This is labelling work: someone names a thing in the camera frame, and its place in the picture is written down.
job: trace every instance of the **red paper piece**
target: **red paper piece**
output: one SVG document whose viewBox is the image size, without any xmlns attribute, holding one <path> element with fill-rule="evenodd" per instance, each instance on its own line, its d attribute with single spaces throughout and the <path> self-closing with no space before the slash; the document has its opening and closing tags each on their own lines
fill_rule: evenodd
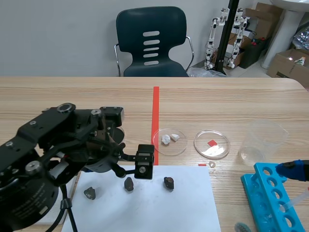
<svg viewBox="0 0 309 232">
<path fill-rule="evenodd" d="M 216 146 L 217 143 L 216 143 L 216 141 L 214 141 L 214 140 L 210 140 L 210 141 L 208 142 L 208 145 L 209 145 L 209 146 Z"/>
</svg>

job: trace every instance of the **floor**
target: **floor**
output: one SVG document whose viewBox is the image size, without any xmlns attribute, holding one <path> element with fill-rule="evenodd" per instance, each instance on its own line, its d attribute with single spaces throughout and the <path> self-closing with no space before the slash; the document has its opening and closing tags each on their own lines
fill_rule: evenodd
<svg viewBox="0 0 309 232">
<path fill-rule="evenodd" d="M 224 69 L 225 73 L 229 77 L 267 77 L 271 78 L 270 76 L 266 75 L 267 69 L 263 69 L 261 67 L 262 59 L 260 59 L 255 64 L 251 65 L 250 67 L 243 69 L 241 67 L 236 67 L 234 69 Z"/>
</svg>

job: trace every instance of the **cardboard box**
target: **cardboard box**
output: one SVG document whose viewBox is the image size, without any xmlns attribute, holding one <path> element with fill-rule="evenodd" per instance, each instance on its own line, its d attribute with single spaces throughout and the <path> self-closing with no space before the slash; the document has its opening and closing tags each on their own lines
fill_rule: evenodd
<svg viewBox="0 0 309 232">
<path fill-rule="evenodd" d="M 237 29 L 235 29 L 235 28 L 233 28 L 232 29 L 232 33 L 230 34 L 230 38 L 229 38 L 229 40 L 228 40 L 228 44 L 230 44 L 230 45 L 232 45 L 232 46 L 234 46 L 234 42 L 235 42 L 235 40 L 236 40 L 236 37 L 237 37 Z M 248 46 L 249 44 L 251 44 L 251 41 L 252 41 L 252 39 L 253 39 L 253 37 L 254 37 L 254 34 L 252 33 L 252 32 L 249 32 L 249 31 L 244 31 L 244 33 L 243 33 L 243 42 L 242 42 L 242 44 L 241 44 L 241 46 L 240 46 L 240 48 L 243 48 L 243 49 L 245 49 L 246 48 L 246 46 Z"/>
<path fill-rule="evenodd" d="M 295 60 L 305 57 L 305 64 L 296 64 Z M 270 64 L 267 75 L 271 77 L 291 78 L 303 87 L 309 87 L 309 52 L 305 50 L 288 50 L 277 53 Z"/>
<path fill-rule="evenodd" d="M 258 39 L 260 37 L 264 37 L 265 39 L 267 39 L 271 37 L 280 20 L 282 12 L 282 8 L 260 2 L 256 5 L 255 10 L 246 8 L 246 16 L 252 19 L 258 19 L 255 29 L 256 35 L 254 38 Z"/>
<path fill-rule="evenodd" d="M 218 55 L 217 52 L 218 52 L 218 51 L 216 51 L 216 52 L 214 53 L 213 58 L 212 58 L 212 60 L 211 60 L 211 62 L 212 62 L 213 64 L 216 62 L 217 55 Z M 226 54 L 225 54 L 224 63 L 223 63 L 223 66 L 224 66 L 224 68 L 226 68 L 226 69 L 232 69 L 231 67 L 228 67 L 228 66 L 227 66 L 227 60 L 232 56 L 232 52 L 233 52 L 233 46 L 229 44 L 229 45 L 227 46 L 227 49 L 226 49 Z M 239 51 L 239 54 L 238 54 L 236 60 L 234 61 L 235 68 L 240 64 L 241 58 L 242 58 L 243 54 L 244 54 L 244 53 L 243 53 L 243 50 L 242 50 L 242 51 Z"/>
</svg>

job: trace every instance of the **robot frame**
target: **robot frame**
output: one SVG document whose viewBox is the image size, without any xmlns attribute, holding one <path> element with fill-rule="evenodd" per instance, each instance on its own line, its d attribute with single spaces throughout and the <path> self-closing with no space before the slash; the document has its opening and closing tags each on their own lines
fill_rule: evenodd
<svg viewBox="0 0 309 232">
<path fill-rule="evenodd" d="M 211 30 L 209 33 L 209 39 L 206 43 L 206 57 L 205 57 L 205 69 L 210 70 L 213 68 L 213 65 L 211 63 L 212 55 L 213 55 L 213 49 L 214 49 L 214 38 L 215 38 L 215 33 L 217 26 L 224 26 L 225 22 L 227 20 L 229 14 L 229 9 L 223 8 L 221 10 L 221 16 L 218 18 L 213 18 L 212 19 L 212 24 L 211 24 Z M 234 18 L 234 24 L 233 26 L 238 26 L 238 33 L 234 42 L 233 46 L 233 53 L 232 56 L 228 59 L 227 65 L 231 68 L 235 67 L 234 61 L 237 58 L 239 54 L 239 47 L 242 44 L 242 38 L 243 38 L 243 32 L 245 28 L 247 27 L 247 18 L 243 15 L 243 9 L 242 8 L 237 8 L 236 15 Z"/>
</svg>

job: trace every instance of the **white sink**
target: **white sink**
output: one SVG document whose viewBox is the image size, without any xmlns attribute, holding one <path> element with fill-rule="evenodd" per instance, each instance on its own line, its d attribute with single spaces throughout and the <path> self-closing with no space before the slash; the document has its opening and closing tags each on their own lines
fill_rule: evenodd
<svg viewBox="0 0 309 232">
<path fill-rule="evenodd" d="M 275 6 L 285 9 L 284 19 L 262 62 L 268 69 L 275 55 L 286 51 L 291 44 L 299 22 L 309 12 L 309 0 L 270 0 Z"/>
<path fill-rule="evenodd" d="M 272 4 L 289 11 L 309 12 L 309 0 L 270 0 Z"/>
</svg>

